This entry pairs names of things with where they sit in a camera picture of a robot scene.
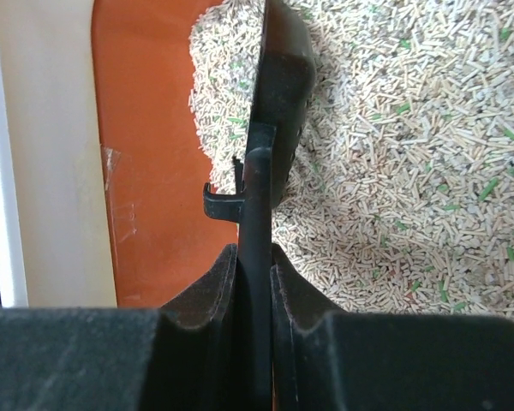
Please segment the white orange litter box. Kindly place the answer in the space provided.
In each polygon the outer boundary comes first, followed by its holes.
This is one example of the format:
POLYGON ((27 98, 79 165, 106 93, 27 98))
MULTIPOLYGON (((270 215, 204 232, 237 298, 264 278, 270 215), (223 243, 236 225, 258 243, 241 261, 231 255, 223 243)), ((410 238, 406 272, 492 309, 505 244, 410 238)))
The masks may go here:
POLYGON ((0 1, 5 307, 158 306, 249 229, 514 320, 514 1, 0 1))

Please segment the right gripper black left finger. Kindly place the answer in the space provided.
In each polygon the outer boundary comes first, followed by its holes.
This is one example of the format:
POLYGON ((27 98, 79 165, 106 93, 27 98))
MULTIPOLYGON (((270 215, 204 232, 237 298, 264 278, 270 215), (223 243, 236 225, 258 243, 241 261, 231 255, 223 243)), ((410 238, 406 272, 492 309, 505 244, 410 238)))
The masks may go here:
POLYGON ((160 308, 0 308, 0 410, 226 410, 235 245, 160 308))

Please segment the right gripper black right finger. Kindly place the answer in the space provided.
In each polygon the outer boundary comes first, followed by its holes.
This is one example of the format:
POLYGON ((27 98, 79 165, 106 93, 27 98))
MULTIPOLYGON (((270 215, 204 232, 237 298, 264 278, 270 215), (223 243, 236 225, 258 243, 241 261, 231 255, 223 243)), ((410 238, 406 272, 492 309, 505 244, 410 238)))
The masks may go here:
POLYGON ((514 410, 514 322, 350 313, 279 246, 271 268, 281 410, 514 410))

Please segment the black litter scoop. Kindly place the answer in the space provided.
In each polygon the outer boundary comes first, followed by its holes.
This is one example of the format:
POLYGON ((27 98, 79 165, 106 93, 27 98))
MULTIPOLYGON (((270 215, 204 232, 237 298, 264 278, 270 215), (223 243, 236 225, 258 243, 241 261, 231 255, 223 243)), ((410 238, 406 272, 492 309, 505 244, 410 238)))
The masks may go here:
POLYGON ((282 1, 265 3, 244 159, 234 194, 204 187, 205 214, 237 223, 231 405, 272 407, 272 211, 282 199, 316 79, 309 31, 282 1))

